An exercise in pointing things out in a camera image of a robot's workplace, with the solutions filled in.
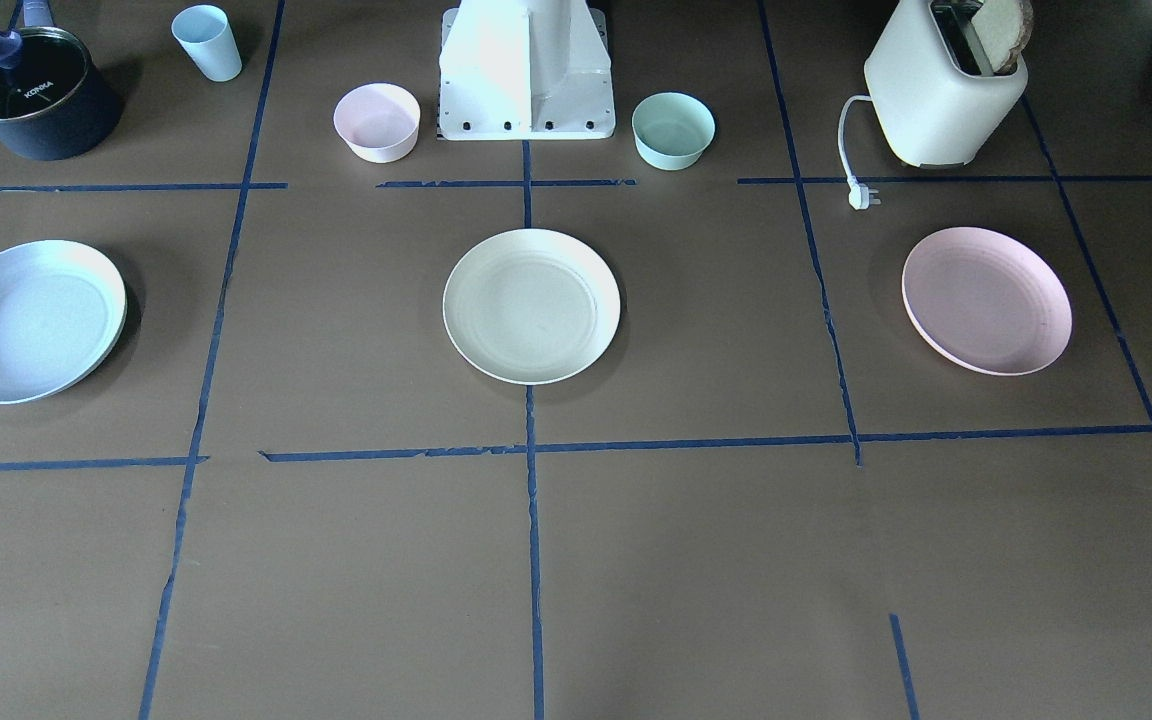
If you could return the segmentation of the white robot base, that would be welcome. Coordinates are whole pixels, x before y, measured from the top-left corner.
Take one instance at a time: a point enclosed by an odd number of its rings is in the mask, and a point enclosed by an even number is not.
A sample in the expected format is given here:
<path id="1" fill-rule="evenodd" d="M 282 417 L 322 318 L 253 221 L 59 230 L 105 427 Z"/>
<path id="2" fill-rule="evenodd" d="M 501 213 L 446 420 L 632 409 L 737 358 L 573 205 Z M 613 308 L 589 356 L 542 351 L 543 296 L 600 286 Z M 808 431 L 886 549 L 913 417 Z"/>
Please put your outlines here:
<path id="1" fill-rule="evenodd" d="M 602 141 L 616 129 L 607 18 L 585 1 L 462 1 L 444 12 L 445 141 Z"/>

